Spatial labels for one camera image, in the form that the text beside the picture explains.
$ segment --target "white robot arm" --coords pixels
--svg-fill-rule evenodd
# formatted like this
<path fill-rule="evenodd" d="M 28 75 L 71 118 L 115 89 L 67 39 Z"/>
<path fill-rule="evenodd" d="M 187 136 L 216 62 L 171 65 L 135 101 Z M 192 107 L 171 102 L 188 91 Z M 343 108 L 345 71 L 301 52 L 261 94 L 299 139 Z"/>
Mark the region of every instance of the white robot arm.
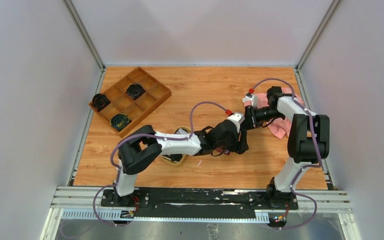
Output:
<path fill-rule="evenodd" d="M 309 111 L 293 100 L 291 94 L 282 93 L 280 87 L 271 87 L 267 91 L 269 106 L 256 107 L 257 96 L 248 93 L 244 98 L 251 99 L 252 105 L 245 107 L 245 113 L 235 112 L 214 128 L 204 128 L 189 134 L 166 134 L 154 131 L 150 125 L 143 126 L 135 134 L 151 134 L 158 139 L 141 137 L 126 142 L 118 149 L 119 164 L 122 167 L 117 179 L 116 191 L 120 197 L 131 194 L 137 174 L 146 169 L 161 155 L 186 154 L 200 156 L 211 154 L 215 149 L 223 149 L 237 154 L 248 150 L 247 131 L 258 128 L 263 122 L 276 118 L 288 118 L 292 122 L 287 150 L 290 158 L 281 172 L 272 178 L 267 186 L 268 201 L 289 202 L 295 196 L 291 193 L 301 177 L 307 171 L 305 165 L 319 163 L 315 145 L 308 136 L 309 115 L 313 119 L 317 146 L 321 158 L 329 154 L 329 118 Z M 147 145 L 141 149 L 140 142 Z"/>

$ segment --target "purple cable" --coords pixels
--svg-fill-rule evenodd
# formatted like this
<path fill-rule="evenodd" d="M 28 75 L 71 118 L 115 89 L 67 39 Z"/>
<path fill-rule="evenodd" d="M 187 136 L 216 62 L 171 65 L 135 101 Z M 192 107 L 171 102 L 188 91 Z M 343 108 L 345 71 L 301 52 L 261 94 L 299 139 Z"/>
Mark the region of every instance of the purple cable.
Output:
<path fill-rule="evenodd" d="M 294 88 L 292 87 L 292 85 L 289 82 L 287 82 L 287 81 L 285 81 L 283 79 L 280 79 L 280 78 L 269 77 L 269 78 L 263 79 L 263 80 L 257 82 L 257 84 L 252 89 L 255 90 L 256 87 L 258 87 L 258 85 L 260 85 L 261 83 L 270 81 L 270 80 L 276 80 L 276 81 L 279 81 L 279 82 L 282 82 L 282 83 L 286 84 L 290 88 L 290 90 L 292 91 L 292 100 L 294 100 L 294 98 L 295 98 L 295 90 L 294 90 Z"/>
<path fill-rule="evenodd" d="M 193 108 L 192 110 L 190 111 L 190 115 L 189 115 L 189 121 L 190 121 L 190 135 L 189 135 L 189 138 L 192 137 L 192 135 L 194 134 L 194 124 L 192 122 L 192 116 L 194 114 L 194 110 L 199 106 L 199 105 L 202 105 L 202 104 L 212 104 L 212 105 L 216 105 L 217 107 L 223 109 L 223 111 L 227 111 L 226 108 L 224 108 L 222 105 L 218 104 L 218 103 L 215 103 L 213 101 L 202 101 L 202 102 L 199 102 L 197 103 Z"/>
<path fill-rule="evenodd" d="M 202 101 L 202 102 L 199 102 L 197 103 L 195 106 L 193 106 L 192 110 L 190 111 L 190 114 L 189 114 L 189 122 L 190 122 L 190 135 L 189 137 L 182 137 L 182 138 L 177 138 L 177 137 L 167 137 L 167 140 L 174 140 L 174 141 L 183 141 L 183 140 L 187 140 L 187 139 L 190 139 L 192 137 L 192 135 L 194 134 L 194 123 L 192 121 L 192 118 L 193 118 L 193 114 L 194 114 L 194 110 L 199 106 L 199 105 L 202 105 L 202 104 L 212 104 L 212 105 L 215 105 L 221 109 L 223 109 L 223 111 L 227 111 L 226 108 L 224 108 L 222 105 L 218 104 L 218 103 L 215 103 L 213 101 Z M 117 150 L 121 147 L 121 145 L 123 145 L 125 142 L 127 141 L 130 141 L 132 139 L 135 139 L 135 138 L 143 138 L 143 137 L 146 137 L 146 138 L 154 138 L 154 139 L 165 139 L 165 137 L 163 136 L 155 136 L 155 135 L 152 135 L 152 134 L 146 134 L 146 133 L 141 133 L 141 134 L 136 134 L 136 135 L 132 135 L 132 136 L 128 136 L 126 137 L 125 139 L 123 139 L 122 141 L 120 141 L 117 146 L 114 148 L 114 150 L 112 150 L 112 153 L 111 153 L 111 157 L 110 157 L 110 161 L 111 161 L 111 164 L 116 167 L 117 169 L 121 169 L 121 166 L 116 164 L 114 162 L 114 155 L 116 155 L 116 152 Z"/>
<path fill-rule="evenodd" d="M 59 228 L 58 228 L 58 232 L 59 234 L 65 238 L 65 239 L 78 239 L 80 238 L 81 236 L 83 236 L 85 233 L 87 233 L 90 229 L 92 229 L 92 227 L 95 225 L 95 223 L 92 223 L 86 230 L 84 230 L 82 233 L 80 234 L 77 234 L 75 236 L 67 236 L 65 233 L 64 233 L 64 230 L 63 228 L 68 224 L 64 224 L 65 220 L 61 221 L 60 225 L 59 225 Z"/>
<path fill-rule="evenodd" d="M 173 141 L 183 141 L 183 140 L 187 140 L 189 138 L 192 137 L 193 133 L 194 133 L 194 125 L 193 125 L 193 122 L 192 122 L 192 116 L 193 116 L 193 113 L 194 113 L 194 110 L 199 106 L 199 105 L 202 105 L 202 104 L 212 104 L 212 105 L 216 105 L 217 107 L 223 109 L 225 112 L 227 111 L 226 108 L 224 108 L 223 106 L 221 106 L 220 104 L 218 103 L 215 103 L 213 101 L 202 101 L 202 102 L 199 102 L 198 104 L 196 104 L 192 110 L 190 111 L 190 115 L 189 115 L 189 121 L 190 121 L 190 129 L 191 129 L 191 133 L 189 135 L 189 137 L 182 137 L 182 138 L 177 138 L 177 137 L 163 137 L 163 136 L 155 136 L 155 135 L 152 135 L 152 134 L 146 134 L 146 133 L 140 133 L 140 134 L 135 134 L 135 135 L 131 135 L 131 136 L 128 136 L 126 137 L 125 139 L 123 139 L 122 141 L 120 141 L 117 146 L 115 146 L 114 150 L 112 150 L 111 152 L 111 156 L 110 156 L 110 161 L 111 161 L 111 164 L 117 168 L 117 177 L 115 178 L 116 180 L 119 179 L 120 177 L 120 174 L 121 174 L 121 170 L 122 170 L 122 167 L 118 164 L 116 164 L 114 162 L 114 155 L 116 155 L 116 152 L 117 150 L 124 144 L 126 143 L 127 141 L 130 141 L 132 139 L 136 139 L 136 138 L 154 138 L 154 139 L 167 139 L 167 140 L 173 140 Z M 106 188 L 115 188 L 117 186 L 118 182 L 115 182 L 113 185 L 106 185 L 106 186 L 103 186 L 101 187 L 101 189 L 98 190 L 98 192 L 96 193 L 95 197 L 93 198 L 93 213 L 95 214 L 95 217 L 103 224 L 105 225 L 108 225 L 108 226 L 112 226 L 112 227 L 121 227 L 121 226 L 126 226 L 128 223 L 126 224 L 112 224 L 112 223 L 109 223 L 107 221 L 104 221 L 101 217 L 99 217 L 98 215 L 98 212 L 97 212 L 97 208 L 96 208 L 96 201 L 98 199 L 98 195 L 100 192 L 102 192 L 104 189 Z"/>
<path fill-rule="evenodd" d="M 309 125 L 310 125 L 311 139 L 312 139 L 312 143 L 314 144 L 314 149 L 315 149 L 315 154 L 317 155 L 318 164 L 317 165 L 313 165 L 313 164 L 304 165 L 295 174 L 295 176 L 293 177 L 292 182 L 291 182 L 290 191 L 293 194 L 295 194 L 296 196 L 301 196 L 301 197 L 310 199 L 314 203 L 314 212 L 312 213 L 310 218 L 307 221 L 303 222 L 303 223 L 300 223 L 300 224 L 295 225 L 295 226 L 286 226 L 286 227 L 282 227 L 282 228 L 273 227 L 276 230 L 279 230 L 279 229 L 291 230 L 291 229 L 296 229 L 296 228 L 302 227 L 302 226 L 308 224 L 309 222 L 311 222 L 314 219 L 314 217 L 316 216 L 316 213 L 317 213 L 317 202 L 316 202 L 316 200 L 314 200 L 314 198 L 312 198 L 310 196 L 307 196 L 307 195 L 304 195 L 304 194 L 296 192 L 294 190 L 294 187 L 293 187 L 295 182 L 297 181 L 298 177 L 303 172 L 303 169 L 305 169 L 305 168 L 320 168 L 320 167 L 322 167 L 322 156 L 320 154 L 319 146 L 317 145 L 316 134 L 315 134 L 315 131 L 314 131 L 313 116 L 312 116 L 311 112 L 305 106 L 303 106 L 299 101 L 294 100 L 294 102 L 296 104 L 298 104 L 308 114 L 308 119 L 309 119 L 309 122 L 310 122 Z"/>

